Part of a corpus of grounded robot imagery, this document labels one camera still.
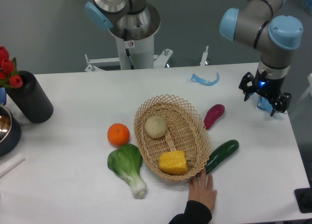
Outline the black sleeved forearm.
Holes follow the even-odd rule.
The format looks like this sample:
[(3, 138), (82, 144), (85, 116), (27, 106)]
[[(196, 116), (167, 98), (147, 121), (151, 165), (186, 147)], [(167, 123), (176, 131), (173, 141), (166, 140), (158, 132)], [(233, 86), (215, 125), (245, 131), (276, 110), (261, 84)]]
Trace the black sleeved forearm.
[(184, 212), (175, 215), (169, 224), (208, 224), (211, 220), (212, 213), (204, 204), (189, 200)]

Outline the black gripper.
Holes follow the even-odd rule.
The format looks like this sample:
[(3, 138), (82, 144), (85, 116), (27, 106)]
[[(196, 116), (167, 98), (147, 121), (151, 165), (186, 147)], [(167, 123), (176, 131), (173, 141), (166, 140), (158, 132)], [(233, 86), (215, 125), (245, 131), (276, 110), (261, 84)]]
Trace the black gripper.
[(269, 100), (273, 108), (271, 117), (275, 112), (284, 113), (292, 99), (290, 93), (280, 91), (285, 76), (285, 69), (258, 68), (255, 77), (247, 72), (239, 84), (239, 89), (244, 94), (244, 101), (247, 101), (253, 93), (257, 93)]

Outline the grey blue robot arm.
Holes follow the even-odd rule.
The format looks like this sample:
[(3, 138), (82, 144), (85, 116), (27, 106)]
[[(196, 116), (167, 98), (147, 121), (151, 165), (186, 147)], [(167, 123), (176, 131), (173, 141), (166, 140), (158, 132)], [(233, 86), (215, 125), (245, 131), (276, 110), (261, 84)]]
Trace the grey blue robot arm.
[[(220, 34), (261, 52), (253, 75), (243, 76), (239, 88), (245, 98), (256, 93), (267, 99), (272, 113), (285, 112), (291, 95), (281, 86), (303, 34), (302, 23), (277, 16), (285, 0), (247, 0), (244, 10), (230, 8), (220, 22)], [(160, 27), (158, 11), (146, 0), (93, 0), (85, 5), (90, 20), (116, 39), (123, 70), (155, 68), (154, 35)]]

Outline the person's bare hand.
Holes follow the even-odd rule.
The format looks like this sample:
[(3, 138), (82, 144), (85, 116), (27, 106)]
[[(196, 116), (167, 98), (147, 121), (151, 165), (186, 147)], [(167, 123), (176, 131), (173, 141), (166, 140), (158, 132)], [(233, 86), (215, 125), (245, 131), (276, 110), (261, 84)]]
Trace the person's bare hand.
[(206, 177), (206, 170), (192, 177), (189, 181), (189, 201), (197, 201), (205, 205), (211, 212), (215, 208), (217, 190), (213, 189), (213, 176)]

